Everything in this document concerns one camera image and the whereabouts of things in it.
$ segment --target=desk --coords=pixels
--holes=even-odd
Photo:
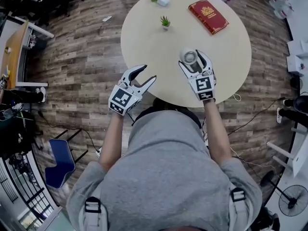
[[[0,36],[0,62],[2,63],[0,73],[4,73],[6,65],[8,65],[11,71],[8,89],[26,86],[46,87],[48,86],[47,83],[24,82],[24,59],[26,57],[30,35],[34,30],[50,38],[53,38],[54,35],[32,23],[27,22],[26,24],[20,25],[22,22],[24,22],[24,20],[18,17],[10,18],[5,22]],[[14,48],[14,51],[12,50],[10,54],[5,54],[4,49],[8,43],[14,44],[14,46],[11,45],[10,47],[12,49]]]
[[[248,33],[237,14],[221,0],[208,0],[230,23],[215,35],[188,10],[199,0],[170,0],[162,7],[140,0],[129,11],[121,32],[121,49],[128,68],[147,64],[136,80],[143,83],[156,75],[149,88],[154,96],[184,107],[203,107],[178,65],[183,48],[201,50],[212,61],[217,78],[216,103],[232,96],[244,83],[251,64]],[[164,31],[160,17],[171,25]]]

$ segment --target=gray sweatshirt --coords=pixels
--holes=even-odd
[[[101,202],[110,231],[158,231],[192,226],[206,231],[229,227],[230,181],[254,207],[262,193],[238,159],[220,167],[209,155],[193,120],[177,111],[160,111],[133,126],[127,153],[106,172],[91,162],[72,189],[67,211],[79,230],[85,200],[102,182]]]

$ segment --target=white cable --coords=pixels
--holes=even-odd
[[[237,94],[237,93],[233,94],[233,97],[234,97],[234,99],[235,99],[237,102],[239,102],[240,100],[242,100],[242,97],[241,97],[239,94]]]
[[[277,174],[276,169],[275,169],[275,167],[274,167],[273,165],[259,165],[259,164],[249,163],[249,162],[245,161],[244,159],[242,159],[242,158],[236,153],[236,151],[234,151],[232,148],[231,148],[231,150],[237,155],[238,158],[240,158],[243,162],[245,162],[245,163],[247,163],[247,164],[252,164],[252,165],[255,165],[255,166],[259,166],[259,167],[272,167],[272,168],[274,169],[274,171],[275,171],[275,174],[278,176],[279,179],[281,179],[281,178],[279,177],[279,175]]]

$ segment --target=white pot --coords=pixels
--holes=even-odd
[[[157,3],[161,6],[166,6],[169,3],[169,0],[157,0]]]

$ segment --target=gold emblem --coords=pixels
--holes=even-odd
[[[208,16],[209,14],[213,13],[214,10],[211,8],[211,7],[203,7],[201,9],[201,13],[204,15],[204,16]]]

